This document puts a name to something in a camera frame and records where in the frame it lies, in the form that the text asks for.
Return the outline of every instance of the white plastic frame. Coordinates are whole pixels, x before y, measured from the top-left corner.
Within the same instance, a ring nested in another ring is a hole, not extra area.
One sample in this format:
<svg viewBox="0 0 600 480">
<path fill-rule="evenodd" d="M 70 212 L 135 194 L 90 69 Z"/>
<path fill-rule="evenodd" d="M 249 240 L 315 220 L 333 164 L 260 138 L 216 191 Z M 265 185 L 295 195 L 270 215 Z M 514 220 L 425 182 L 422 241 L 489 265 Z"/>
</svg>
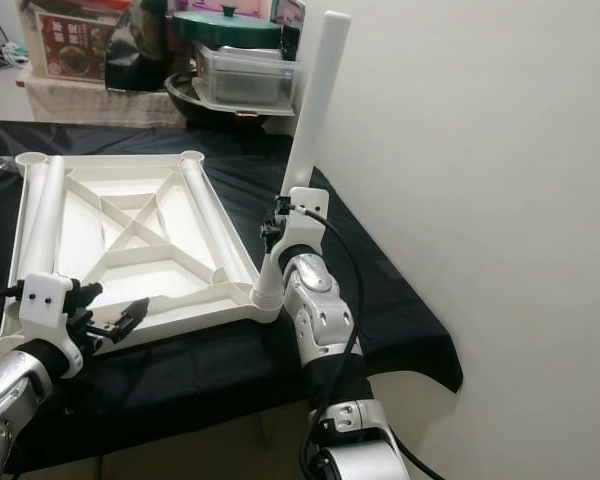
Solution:
<svg viewBox="0 0 600 480">
<path fill-rule="evenodd" d="M 25 182 L 9 284 L 20 278 L 19 265 L 29 254 L 23 248 L 28 229 L 36 225 L 31 220 L 35 212 L 27 211 L 27 200 L 39 195 L 40 166 L 50 159 L 41 153 L 16 157 Z M 204 155 L 194 151 L 64 157 L 53 272 L 82 283 L 103 284 L 103 294 L 91 305 L 97 321 L 115 320 L 131 301 L 151 298 L 149 313 L 136 330 L 117 345 L 105 343 L 101 352 L 244 318 L 270 320 L 249 299 L 258 272 L 201 168 L 196 172 L 202 182 L 195 185 L 205 191 L 196 195 L 190 191 L 183 166 L 203 161 Z M 30 197 L 31 185 L 38 191 Z M 204 199 L 204 215 L 196 197 Z M 219 242 L 214 235 L 225 237 Z M 223 254 L 218 251 L 219 243 L 225 246 Z M 223 257 L 233 263 L 232 281 L 225 273 Z M 18 305 L 12 300 L 5 304 L 0 357 L 24 341 Z"/>
</svg>

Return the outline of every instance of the white wall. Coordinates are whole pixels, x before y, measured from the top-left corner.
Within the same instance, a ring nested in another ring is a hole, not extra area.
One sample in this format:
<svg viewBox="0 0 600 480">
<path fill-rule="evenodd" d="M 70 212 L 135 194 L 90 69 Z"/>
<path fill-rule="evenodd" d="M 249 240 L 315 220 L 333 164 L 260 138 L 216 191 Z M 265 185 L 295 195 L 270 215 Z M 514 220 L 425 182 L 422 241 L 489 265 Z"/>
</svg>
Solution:
<svg viewBox="0 0 600 480">
<path fill-rule="evenodd" d="M 304 60 L 353 17 L 319 165 L 466 374 L 376 378 L 391 421 L 450 480 L 600 478 L 600 0 L 307 4 Z"/>
<path fill-rule="evenodd" d="M 24 35 L 22 34 L 22 25 L 18 17 L 16 0 L 0 0 L 0 25 L 5 31 L 9 40 L 26 48 Z M 0 32 L 0 43 L 4 43 L 4 36 Z"/>
</svg>

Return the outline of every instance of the floor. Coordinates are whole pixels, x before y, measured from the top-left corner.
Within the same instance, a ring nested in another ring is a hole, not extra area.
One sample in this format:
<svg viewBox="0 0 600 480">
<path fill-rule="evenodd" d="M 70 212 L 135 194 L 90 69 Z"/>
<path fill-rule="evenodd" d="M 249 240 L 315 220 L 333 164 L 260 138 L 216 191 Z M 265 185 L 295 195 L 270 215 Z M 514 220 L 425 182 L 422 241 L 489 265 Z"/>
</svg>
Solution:
<svg viewBox="0 0 600 480">
<path fill-rule="evenodd" d="M 33 121 L 17 69 L 0 70 L 0 120 Z M 307 428 L 307 405 L 297 403 L 79 462 L 22 475 L 21 480 L 301 479 L 297 452 Z M 192 415 L 204 412 L 192 412 Z"/>
<path fill-rule="evenodd" d="M 0 70 L 0 120 L 33 121 L 24 88 L 16 86 L 17 68 Z"/>
</svg>

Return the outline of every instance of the cable connector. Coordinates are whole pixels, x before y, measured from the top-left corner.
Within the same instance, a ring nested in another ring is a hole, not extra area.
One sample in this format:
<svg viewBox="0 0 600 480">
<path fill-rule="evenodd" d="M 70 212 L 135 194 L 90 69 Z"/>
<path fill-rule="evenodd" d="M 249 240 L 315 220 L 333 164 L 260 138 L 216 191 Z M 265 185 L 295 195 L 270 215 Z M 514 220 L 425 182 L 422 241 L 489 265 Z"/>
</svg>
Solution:
<svg viewBox="0 0 600 480">
<path fill-rule="evenodd" d="M 293 205 L 291 205 L 291 197 L 278 195 L 276 197 L 276 215 L 289 215 Z"/>
<path fill-rule="evenodd" d="M 18 280 L 15 285 L 6 289 L 5 297 L 15 297 L 16 300 L 22 300 L 22 292 L 24 291 L 24 280 Z"/>
</svg>

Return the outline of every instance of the green pot lid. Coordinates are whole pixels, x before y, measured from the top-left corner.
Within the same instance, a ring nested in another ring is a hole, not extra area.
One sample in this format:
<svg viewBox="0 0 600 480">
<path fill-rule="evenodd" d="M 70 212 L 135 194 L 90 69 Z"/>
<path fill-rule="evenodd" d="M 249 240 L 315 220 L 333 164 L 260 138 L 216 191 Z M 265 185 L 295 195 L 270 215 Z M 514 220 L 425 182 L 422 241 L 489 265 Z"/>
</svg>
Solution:
<svg viewBox="0 0 600 480">
<path fill-rule="evenodd" d="M 223 12 L 176 12 L 173 20 L 180 35 L 209 48 L 279 48 L 280 25 L 259 18 L 234 16 L 236 7 L 223 5 Z"/>
</svg>

